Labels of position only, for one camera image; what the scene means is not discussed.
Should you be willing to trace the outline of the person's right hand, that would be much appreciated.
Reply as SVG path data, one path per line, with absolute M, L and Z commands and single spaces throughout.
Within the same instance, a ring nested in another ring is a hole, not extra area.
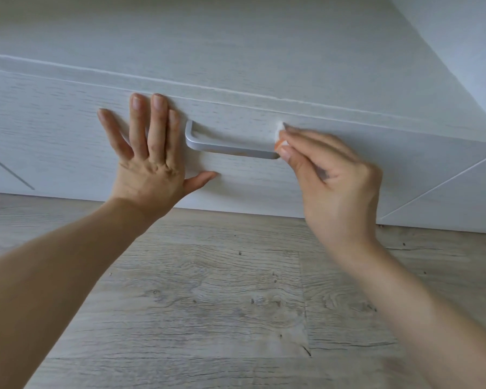
M 329 152 L 329 183 L 298 183 L 306 222 L 328 252 L 338 257 L 374 245 L 382 170 L 332 134 L 285 125 L 281 138 L 305 154 L 316 146 Z

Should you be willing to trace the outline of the person's left hand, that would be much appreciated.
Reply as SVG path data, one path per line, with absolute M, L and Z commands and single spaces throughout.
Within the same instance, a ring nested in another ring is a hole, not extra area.
M 139 93 L 130 96 L 126 141 L 134 157 L 130 161 L 120 161 L 118 158 L 116 179 L 110 197 L 104 203 L 105 207 L 123 207 L 155 222 L 188 196 L 184 194 L 184 180 L 187 178 L 181 118 L 178 111 L 170 104 L 168 106 L 166 162 L 153 163 L 148 152 L 151 98 Z

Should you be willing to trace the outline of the small white orange pad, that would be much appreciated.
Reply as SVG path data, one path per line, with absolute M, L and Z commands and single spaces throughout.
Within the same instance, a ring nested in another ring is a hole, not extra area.
M 279 147 L 281 146 L 288 146 L 288 142 L 281 138 L 281 131 L 285 130 L 285 123 L 284 122 L 279 122 L 277 130 L 275 132 L 275 142 L 274 142 L 274 151 L 277 153 L 279 150 Z

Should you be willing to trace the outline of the white wooden drawer front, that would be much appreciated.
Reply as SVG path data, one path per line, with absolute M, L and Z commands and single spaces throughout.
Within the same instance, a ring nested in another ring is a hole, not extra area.
M 0 71 L 0 193 L 104 201 L 117 166 L 96 118 L 108 108 L 127 118 L 131 89 Z M 274 147 L 279 122 L 340 137 L 383 169 L 377 223 L 486 233 L 486 134 L 399 117 L 252 98 L 175 95 L 158 85 L 194 135 L 217 142 Z M 292 171 L 266 160 L 186 149 L 188 176 L 220 174 L 177 207 L 304 217 Z

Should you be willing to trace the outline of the person's left forearm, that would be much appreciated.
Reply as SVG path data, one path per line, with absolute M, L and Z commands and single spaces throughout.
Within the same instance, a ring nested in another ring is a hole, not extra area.
M 22 389 L 101 276 L 163 212 L 114 198 L 0 256 L 0 389 Z

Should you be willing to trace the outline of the person's right forearm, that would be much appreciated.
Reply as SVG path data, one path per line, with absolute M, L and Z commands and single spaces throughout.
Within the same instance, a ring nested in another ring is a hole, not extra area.
M 320 240 L 372 301 L 433 389 L 486 389 L 486 328 L 376 239 Z

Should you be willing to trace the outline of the white wooden cabinet body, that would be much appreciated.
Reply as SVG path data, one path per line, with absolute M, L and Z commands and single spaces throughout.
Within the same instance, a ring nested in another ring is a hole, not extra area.
M 391 0 L 0 0 L 0 58 L 486 131 Z

